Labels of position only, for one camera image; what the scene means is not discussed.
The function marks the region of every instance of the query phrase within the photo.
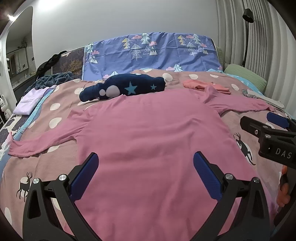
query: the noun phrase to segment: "green pillow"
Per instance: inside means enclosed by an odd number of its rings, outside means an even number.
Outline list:
[[[224,66],[224,63],[223,63],[223,51],[220,47],[216,46],[216,50],[217,50],[217,54],[218,54],[218,58],[219,58],[219,62],[221,64],[221,66],[223,67]]]
[[[252,82],[259,90],[263,93],[265,86],[267,84],[266,80],[260,77],[259,75],[255,74],[254,72],[240,66],[237,64],[230,64],[225,69],[224,73],[226,74],[233,74],[243,77],[250,82]]]

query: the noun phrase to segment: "deer silhouette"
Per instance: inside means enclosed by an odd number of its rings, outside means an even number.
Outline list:
[[[241,135],[240,135],[239,133],[235,133],[235,135],[239,138],[239,139],[236,139],[236,138],[234,137],[234,135],[233,135],[234,139],[235,139],[236,142],[239,144],[242,153],[244,154],[245,157],[247,157],[247,158],[249,159],[249,162],[250,162],[253,166],[255,166],[256,164],[252,163],[252,155],[251,155],[251,153],[248,151],[247,146],[246,146],[246,145],[243,143],[243,141],[240,139]]]
[[[27,172],[26,176],[28,178],[27,183],[20,182],[20,189],[17,191],[17,193],[20,192],[20,194],[21,194],[22,191],[25,192],[24,193],[24,202],[25,202],[26,192],[29,192],[29,189],[30,189],[30,180],[31,180],[31,178],[33,176],[32,172]]]

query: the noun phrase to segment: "navy blue star pillow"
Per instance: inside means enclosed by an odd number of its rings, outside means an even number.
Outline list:
[[[139,95],[164,91],[165,81],[162,77],[151,77],[146,74],[117,74],[109,77],[105,83],[85,88],[79,95],[82,102],[104,100],[124,95]]]

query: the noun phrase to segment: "floor lamp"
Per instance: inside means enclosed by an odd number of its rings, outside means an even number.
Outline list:
[[[242,66],[246,65],[247,51],[248,51],[248,41],[249,41],[249,23],[254,22],[254,16],[251,9],[246,8],[244,10],[244,14],[242,18],[246,21],[246,29],[247,29],[247,37],[246,37],[246,51],[244,52],[244,60],[242,62]]]

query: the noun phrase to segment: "shirt sleeve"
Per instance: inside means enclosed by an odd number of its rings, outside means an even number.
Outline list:
[[[214,108],[220,115],[227,110],[246,112],[269,109],[270,111],[275,111],[274,107],[263,100],[245,96],[225,95],[219,93],[212,86],[205,88],[205,95],[201,101],[207,106]]]
[[[38,154],[51,146],[76,139],[77,134],[88,123],[89,114],[84,110],[71,110],[69,116],[55,128],[44,132],[32,140],[13,140],[9,149],[9,155],[27,157]]]

